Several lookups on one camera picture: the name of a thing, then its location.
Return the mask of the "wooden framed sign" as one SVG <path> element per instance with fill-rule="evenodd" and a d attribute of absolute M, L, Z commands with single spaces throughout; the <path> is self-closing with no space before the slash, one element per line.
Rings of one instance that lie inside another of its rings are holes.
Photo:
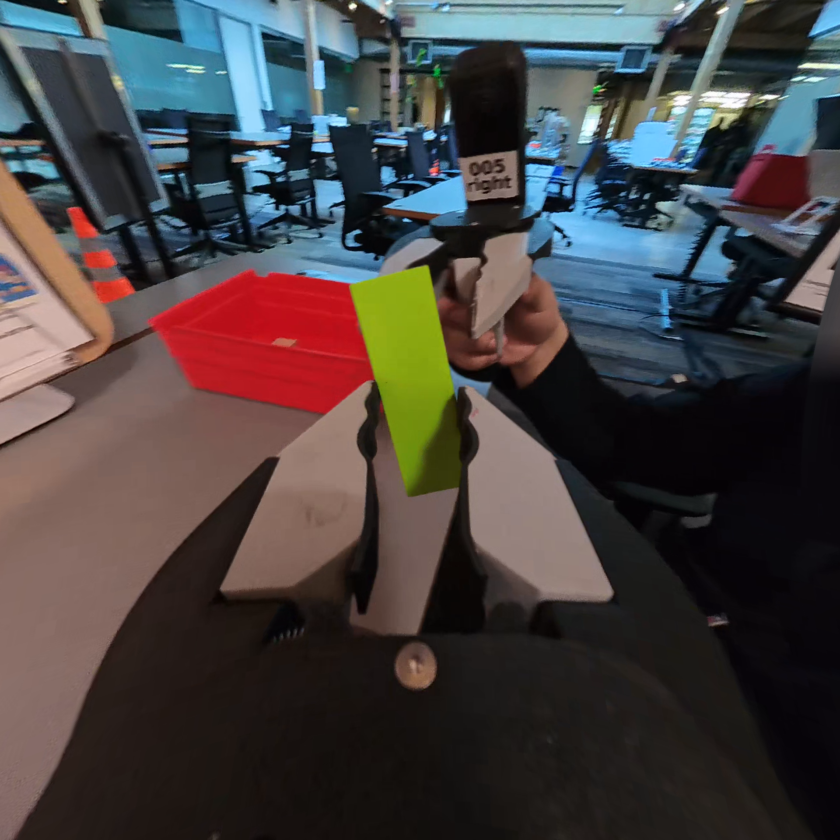
<path fill-rule="evenodd" d="M 114 325 L 77 264 L 1 163 L 1 445 L 70 412 L 54 381 L 102 357 Z"/>

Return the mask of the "orange traffic cone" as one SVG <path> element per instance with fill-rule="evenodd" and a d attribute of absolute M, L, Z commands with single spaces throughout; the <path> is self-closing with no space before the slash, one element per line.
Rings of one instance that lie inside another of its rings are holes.
<path fill-rule="evenodd" d="M 67 215 L 80 245 L 83 266 L 100 302 L 108 305 L 132 296 L 135 289 L 131 281 L 84 211 L 70 206 Z"/>

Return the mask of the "person's right hand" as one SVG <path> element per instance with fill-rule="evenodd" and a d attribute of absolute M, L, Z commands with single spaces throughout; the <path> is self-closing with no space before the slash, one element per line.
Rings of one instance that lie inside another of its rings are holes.
<path fill-rule="evenodd" d="M 498 370 L 524 388 L 549 366 L 570 337 L 550 283 L 532 273 L 526 291 L 505 316 L 498 339 L 491 330 L 473 338 L 469 307 L 445 293 L 437 301 L 450 367 L 465 378 L 490 382 Z"/>

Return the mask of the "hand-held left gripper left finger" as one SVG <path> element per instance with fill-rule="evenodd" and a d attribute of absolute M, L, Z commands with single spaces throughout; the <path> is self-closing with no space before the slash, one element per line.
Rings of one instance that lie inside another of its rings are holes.
<path fill-rule="evenodd" d="M 367 612 L 379 567 L 374 460 L 382 400 L 366 381 L 284 447 L 220 586 Z"/>

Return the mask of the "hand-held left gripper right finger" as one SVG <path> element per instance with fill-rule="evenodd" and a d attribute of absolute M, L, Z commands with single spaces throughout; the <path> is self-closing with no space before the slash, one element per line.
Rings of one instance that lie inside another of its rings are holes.
<path fill-rule="evenodd" d="M 484 606 L 606 604 L 614 590 L 553 454 L 470 386 L 458 391 L 458 513 Z"/>

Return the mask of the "wooden office desk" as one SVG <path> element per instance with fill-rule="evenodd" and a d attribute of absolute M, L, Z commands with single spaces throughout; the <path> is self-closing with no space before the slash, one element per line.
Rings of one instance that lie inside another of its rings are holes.
<path fill-rule="evenodd" d="M 820 198 L 794 212 L 750 206 L 725 191 L 687 185 L 688 205 L 706 220 L 684 268 L 657 278 L 679 284 L 661 313 L 681 328 L 766 339 L 763 317 L 818 325 L 838 264 L 838 203 Z M 724 280 L 692 275 L 718 230 L 733 269 Z"/>

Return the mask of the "green block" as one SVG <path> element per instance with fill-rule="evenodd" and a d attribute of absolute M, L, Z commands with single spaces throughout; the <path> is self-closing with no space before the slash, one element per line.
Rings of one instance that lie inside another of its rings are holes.
<path fill-rule="evenodd" d="M 350 294 L 406 494 L 457 488 L 457 402 L 429 267 L 355 283 Z"/>

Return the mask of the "person's right forearm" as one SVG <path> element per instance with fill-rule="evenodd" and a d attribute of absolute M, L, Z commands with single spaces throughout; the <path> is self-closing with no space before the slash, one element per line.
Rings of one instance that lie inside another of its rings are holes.
<path fill-rule="evenodd" d="M 658 397 L 606 384 L 572 336 L 530 383 L 493 353 L 455 368 L 491 382 L 594 484 L 838 508 L 838 382 L 813 377 L 809 360 Z"/>

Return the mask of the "red plastic bin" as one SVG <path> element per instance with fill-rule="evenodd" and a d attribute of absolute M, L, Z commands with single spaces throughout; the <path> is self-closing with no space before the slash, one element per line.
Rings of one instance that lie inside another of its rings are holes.
<path fill-rule="evenodd" d="M 325 414 L 374 378 L 350 289 L 249 269 L 150 327 L 198 390 Z"/>

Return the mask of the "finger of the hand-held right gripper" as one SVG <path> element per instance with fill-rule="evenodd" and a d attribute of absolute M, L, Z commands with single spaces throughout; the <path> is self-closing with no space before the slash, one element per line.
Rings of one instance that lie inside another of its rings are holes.
<path fill-rule="evenodd" d="M 391 276 L 413 268 L 429 268 L 435 296 L 443 296 L 451 277 L 452 256 L 445 242 L 432 235 L 400 239 L 384 258 L 380 277 Z"/>
<path fill-rule="evenodd" d="M 479 247 L 477 256 L 451 260 L 456 298 L 469 305 L 472 339 L 497 332 L 507 312 L 529 288 L 529 237 L 530 232 L 494 235 Z"/>

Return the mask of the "black office chair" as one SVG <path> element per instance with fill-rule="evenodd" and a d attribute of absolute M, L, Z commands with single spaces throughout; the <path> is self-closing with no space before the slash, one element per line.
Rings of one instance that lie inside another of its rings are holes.
<path fill-rule="evenodd" d="M 401 236 L 401 227 L 382 211 L 396 198 L 382 184 L 369 130 L 331 125 L 329 135 L 343 190 L 342 247 L 380 259 Z"/>
<path fill-rule="evenodd" d="M 431 163 L 424 141 L 424 134 L 418 131 L 410 131 L 404 134 L 404 139 L 406 140 L 409 174 L 403 180 L 423 182 L 427 185 L 435 185 L 443 181 L 444 178 L 441 175 L 431 173 Z"/>
<path fill-rule="evenodd" d="M 262 250 L 250 230 L 243 193 L 235 180 L 229 122 L 193 114 L 187 118 L 191 207 L 203 239 L 176 254 L 233 256 Z"/>
<path fill-rule="evenodd" d="M 322 238 L 322 228 L 326 224 L 317 213 L 316 184 L 311 173 L 312 128 L 310 124 L 291 124 L 287 148 L 281 155 L 283 168 L 258 171 L 267 181 L 254 185 L 251 191 L 267 196 L 279 213 L 260 224 L 258 231 L 279 228 L 281 240 L 286 245 L 292 243 L 294 227 L 305 228 L 312 231 L 315 238 Z"/>

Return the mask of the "red bag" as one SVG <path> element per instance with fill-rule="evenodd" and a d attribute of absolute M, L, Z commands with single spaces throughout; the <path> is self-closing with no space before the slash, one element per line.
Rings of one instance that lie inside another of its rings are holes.
<path fill-rule="evenodd" d="M 811 199 L 808 155 L 778 154 L 771 144 L 754 154 L 731 191 L 743 205 L 794 211 Z"/>

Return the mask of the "black board on stand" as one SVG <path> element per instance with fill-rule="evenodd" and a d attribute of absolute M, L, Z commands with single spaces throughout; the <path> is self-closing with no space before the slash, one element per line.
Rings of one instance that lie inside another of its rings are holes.
<path fill-rule="evenodd" d="M 2 58 L 34 112 L 59 172 L 98 231 L 119 231 L 150 281 L 131 227 L 145 226 L 166 279 L 171 255 L 156 225 L 169 199 L 106 41 L 2 26 Z"/>

